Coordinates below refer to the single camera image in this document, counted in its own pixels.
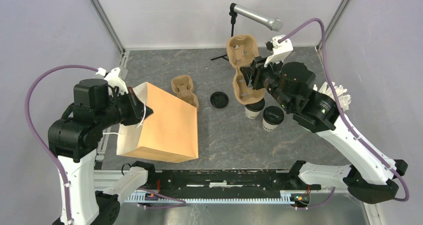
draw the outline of concrete floor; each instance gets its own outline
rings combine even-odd
[[[261,127],[262,115],[247,119],[244,106],[235,99],[232,79],[234,69],[224,59],[210,61],[225,54],[225,49],[143,50],[131,51],[127,63],[127,86],[150,82],[172,93],[172,78],[188,74],[194,81],[194,93],[200,103],[198,113],[199,158],[183,163],[154,163],[156,169],[241,169],[290,168],[296,160],[322,165],[345,165],[349,162],[332,145],[315,134],[304,130],[291,115],[274,131]],[[260,49],[265,57],[268,51]],[[303,62],[316,73],[318,87],[325,81],[319,57],[313,47],[297,47],[285,62]],[[229,104],[216,109],[210,104],[210,95],[223,91]],[[266,106],[277,105],[270,95]],[[116,135],[110,135],[102,169],[121,169],[124,163],[136,158],[116,155]]]

